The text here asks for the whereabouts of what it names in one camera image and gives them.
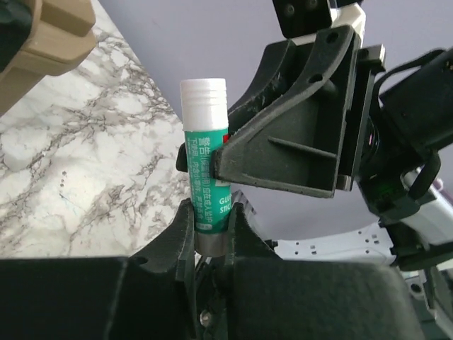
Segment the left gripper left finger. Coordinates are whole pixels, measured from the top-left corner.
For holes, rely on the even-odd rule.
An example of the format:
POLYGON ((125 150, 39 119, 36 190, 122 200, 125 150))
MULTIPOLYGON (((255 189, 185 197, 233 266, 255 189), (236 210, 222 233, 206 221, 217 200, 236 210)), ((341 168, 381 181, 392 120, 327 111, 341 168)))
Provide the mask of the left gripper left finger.
POLYGON ((1 261, 2 339, 195 339, 194 212, 134 256, 1 261))

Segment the green white glue stick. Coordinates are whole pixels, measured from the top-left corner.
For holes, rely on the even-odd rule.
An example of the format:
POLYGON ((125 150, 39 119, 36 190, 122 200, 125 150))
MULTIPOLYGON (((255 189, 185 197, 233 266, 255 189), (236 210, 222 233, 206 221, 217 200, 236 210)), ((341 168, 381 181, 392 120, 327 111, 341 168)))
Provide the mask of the green white glue stick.
POLYGON ((229 139, 227 85, 222 78, 180 83, 191 201, 195 210, 195 250, 206 257, 226 253, 232 208, 230 183, 211 174, 214 151, 229 139))

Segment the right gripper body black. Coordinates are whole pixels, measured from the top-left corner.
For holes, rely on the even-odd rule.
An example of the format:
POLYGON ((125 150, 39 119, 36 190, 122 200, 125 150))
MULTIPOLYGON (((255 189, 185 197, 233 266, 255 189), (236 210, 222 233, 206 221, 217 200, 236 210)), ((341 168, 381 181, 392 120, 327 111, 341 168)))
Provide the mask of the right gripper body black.
POLYGON ((359 173, 374 79, 385 70, 385 57, 383 45, 364 47, 357 53, 355 87, 352 105, 346 115, 345 138, 336 181, 338 190, 352 189, 353 181, 359 173))

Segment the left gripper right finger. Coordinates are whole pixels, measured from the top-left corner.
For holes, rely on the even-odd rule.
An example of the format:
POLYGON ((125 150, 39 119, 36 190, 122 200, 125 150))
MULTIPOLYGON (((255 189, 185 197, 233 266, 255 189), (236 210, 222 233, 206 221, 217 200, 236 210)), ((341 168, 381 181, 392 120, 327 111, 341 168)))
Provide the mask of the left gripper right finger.
POLYGON ((230 339, 422 339, 399 272, 370 263, 281 259, 229 216, 223 286, 230 339))

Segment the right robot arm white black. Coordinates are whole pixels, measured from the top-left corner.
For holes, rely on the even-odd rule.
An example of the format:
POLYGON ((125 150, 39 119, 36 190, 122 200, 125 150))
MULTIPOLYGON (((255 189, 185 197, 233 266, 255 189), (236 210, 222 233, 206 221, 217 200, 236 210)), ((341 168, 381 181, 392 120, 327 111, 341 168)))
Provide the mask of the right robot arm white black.
POLYGON ((357 1, 275 1, 284 40, 268 45, 229 129, 212 150, 219 180, 331 198, 360 189, 384 239, 365 238, 403 271, 452 257, 452 204, 434 187, 452 143, 452 51, 384 68, 361 47, 357 1), (390 89, 394 73, 408 76, 390 89))

